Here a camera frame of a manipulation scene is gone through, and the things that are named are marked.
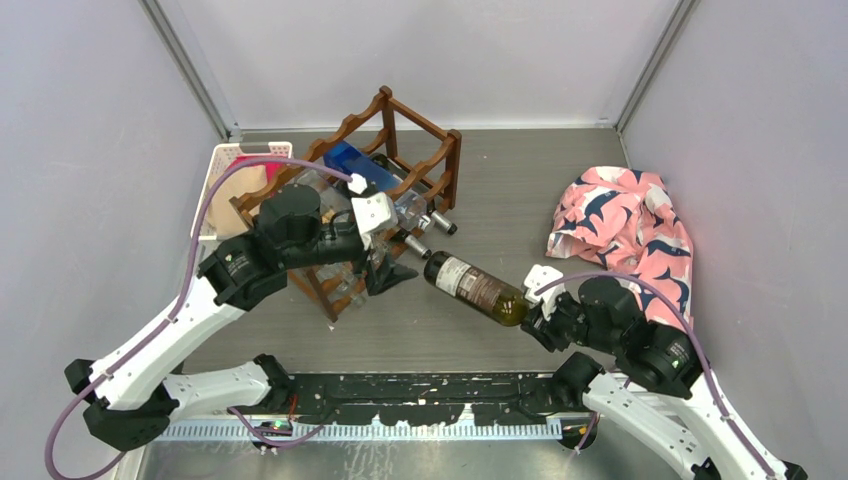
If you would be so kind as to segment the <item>clear slim glass bottle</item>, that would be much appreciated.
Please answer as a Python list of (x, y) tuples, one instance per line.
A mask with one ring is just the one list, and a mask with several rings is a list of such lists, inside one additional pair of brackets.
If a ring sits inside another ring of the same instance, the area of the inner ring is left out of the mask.
[(321, 283), (328, 281), (335, 283), (335, 287), (327, 290), (327, 297), (331, 304), (349, 300), (349, 307), (359, 308), (366, 302), (364, 295), (356, 292), (358, 278), (351, 272), (349, 263), (322, 266), (316, 271), (316, 277)]

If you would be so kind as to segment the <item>dark wine bottle cream label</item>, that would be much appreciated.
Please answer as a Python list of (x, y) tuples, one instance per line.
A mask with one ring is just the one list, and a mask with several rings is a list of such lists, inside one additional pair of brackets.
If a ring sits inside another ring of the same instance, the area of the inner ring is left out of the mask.
[(411, 249), (418, 258), (427, 260), (432, 255), (432, 250), (426, 247), (415, 235), (405, 229), (399, 229), (390, 238), (391, 241), (404, 244), (408, 249)]

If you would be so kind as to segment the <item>blue clear square bottle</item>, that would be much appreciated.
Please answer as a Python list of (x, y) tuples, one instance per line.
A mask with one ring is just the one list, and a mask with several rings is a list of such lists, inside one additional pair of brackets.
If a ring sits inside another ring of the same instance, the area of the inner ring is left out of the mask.
[[(401, 185), (400, 176), (390, 172), (372, 157), (347, 142), (340, 142), (323, 155), (324, 164), (348, 175), (357, 173), (376, 187), (388, 192)], [(427, 201), (416, 191), (408, 190), (394, 201), (398, 224), (405, 230), (426, 230), (431, 224)]]

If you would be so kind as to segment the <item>dark green wine bottle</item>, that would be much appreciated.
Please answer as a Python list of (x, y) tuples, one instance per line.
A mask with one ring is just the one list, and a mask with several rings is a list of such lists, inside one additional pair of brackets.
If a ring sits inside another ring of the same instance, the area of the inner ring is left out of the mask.
[[(377, 165), (389, 172), (389, 174), (394, 178), (395, 184), (400, 184), (405, 179), (406, 171), (401, 169), (386, 155), (382, 153), (374, 153), (370, 156), (370, 158)], [(414, 184), (411, 189), (420, 195), (423, 195), (427, 191), (426, 186), (421, 182)], [(456, 233), (458, 226), (437, 210), (434, 200), (427, 201), (426, 210), (429, 218), (433, 220), (435, 224), (447, 235), (454, 235)]]

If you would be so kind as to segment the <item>clear square slim bottle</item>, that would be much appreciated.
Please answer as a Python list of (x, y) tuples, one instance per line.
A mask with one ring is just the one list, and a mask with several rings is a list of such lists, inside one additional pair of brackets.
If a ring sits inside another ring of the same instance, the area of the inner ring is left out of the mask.
[(351, 203), (331, 179), (315, 170), (304, 170), (292, 182), (314, 189), (320, 196), (320, 213), (323, 222), (328, 222), (336, 213), (351, 210)]

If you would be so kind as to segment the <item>brown wooden wine rack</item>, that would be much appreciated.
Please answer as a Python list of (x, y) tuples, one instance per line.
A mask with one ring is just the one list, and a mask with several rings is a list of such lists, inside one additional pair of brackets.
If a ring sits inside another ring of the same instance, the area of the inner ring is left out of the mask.
[[(400, 155), (398, 149), (398, 130), (395, 117), (400, 116), (411, 121), (426, 133), (432, 135), (440, 143), (436, 152), (427, 160), (409, 164)], [(461, 157), (462, 134), (456, 129), (445, 130), (423, 115), (408, 107), (393, 96), (390, 87), (383, 85), (379, 88), (371, 103), (361, 113), (350, 114), (345, 117), (339, 128), (332, 134), (315, 139), (308, 147), (303, 160), (316, 162), (323, 158), (331, 148), (360, 130), (362, 126), (375, 115), (382, 121), (381, 128), (375, 134), (373, 140), (365, 145), (362, 152), (373, 154), (384, 147), (387, 157), (406, 171), (406, 177), (401, 185), (389, 190), (392, 199), (397, 199), (404, 192), (412, 190), (411, 187), (421, 182), (427, 191), (423, 194), (425, 200), (434, 200), (438, 211), (442, 214), (456, 205), (456, 192), (458, 187), (459, 163)], [(430, 179), (427, 175), (436, 167), (443, 167), (443, 172), (437, 180)], [(240, 197), (230, 199), (230, 203), (237, 210), (242, 220), (247, 224), (253, 223), (253, 215), (249, 213), (253, 207), (259, 205), (261, 200), (272, 195), (272, 187), (282, 187), (284, 183), (295, 178), (305, 170), (305, 167), (284, 166), (280, 168), (274, 178), (258, 191), (242, 194)], [(327, 297), (327, 290), (335, 287), (334, 282), (321, 283), (316, 277), (315, 267), (306, 269), (303, 273), (289, 274), (289, 280), (303, 291), (307, 297), (318, 305), (322, 313), (335, 323), (339, 314), (348, 308), (349, 300), (342, 300), (331, 304)]]

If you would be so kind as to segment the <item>olive green wine bottle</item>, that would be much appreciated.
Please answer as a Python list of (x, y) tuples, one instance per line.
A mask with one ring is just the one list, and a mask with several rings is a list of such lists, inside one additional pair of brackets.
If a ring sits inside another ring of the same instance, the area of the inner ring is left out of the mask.
[(519, 288), (448, 252), (432, 253), (423, 274), (438, 290), (502, 326), (520, 325), (530, 310)]

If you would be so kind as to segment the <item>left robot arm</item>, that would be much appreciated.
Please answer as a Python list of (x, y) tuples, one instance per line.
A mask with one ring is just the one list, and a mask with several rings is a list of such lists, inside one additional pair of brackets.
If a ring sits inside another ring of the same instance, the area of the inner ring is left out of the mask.
[(270, 355), (203, 374), (176, 369), (214, 333), (284, 289), (293, 270), (350, 263), (370, 295), (414, 278), (412, 269), (390, 260), (372, 265), (374, 236), (396, 224), (391, 198), (371, 186), (329, 220), (313, 188), (280, 189), (260, 204), (247, 232), (221, 242), (190, 273), (158, 317), (111, 355), (66, 367), (70, 387), (87, 404), (83, 418), (90, 434), (128, 452), (189, 417), (230, 407), (285, 409), (294, 383)]

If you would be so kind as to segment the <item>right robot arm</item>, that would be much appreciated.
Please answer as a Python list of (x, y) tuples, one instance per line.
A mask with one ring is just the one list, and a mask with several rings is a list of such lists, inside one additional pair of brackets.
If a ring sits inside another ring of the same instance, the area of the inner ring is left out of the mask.
[(567, 410), (588, 410), (638, 439), (682, 479), (805, 479), (760, 442), (724, 395), (689, 324), (649, 321), (626, 275), (567, 277), (542, 265), (523, 281), (531, 309), (521, 325), (548, 351), (569, 345), (609, 354), (616, 373), (583, 353), (552, 376), (551, 397)]

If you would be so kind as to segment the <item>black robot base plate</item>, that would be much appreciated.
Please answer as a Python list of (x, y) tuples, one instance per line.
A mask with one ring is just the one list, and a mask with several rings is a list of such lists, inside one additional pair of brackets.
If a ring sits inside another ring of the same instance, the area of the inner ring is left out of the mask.
[(448, 426), (465, 413), (483, 427), (602, 421), (557, 398), (552, 375), (539, 372), (297, 374), (282, 402), (235, 409), (244, 416), (278, 415), (313, 425)]

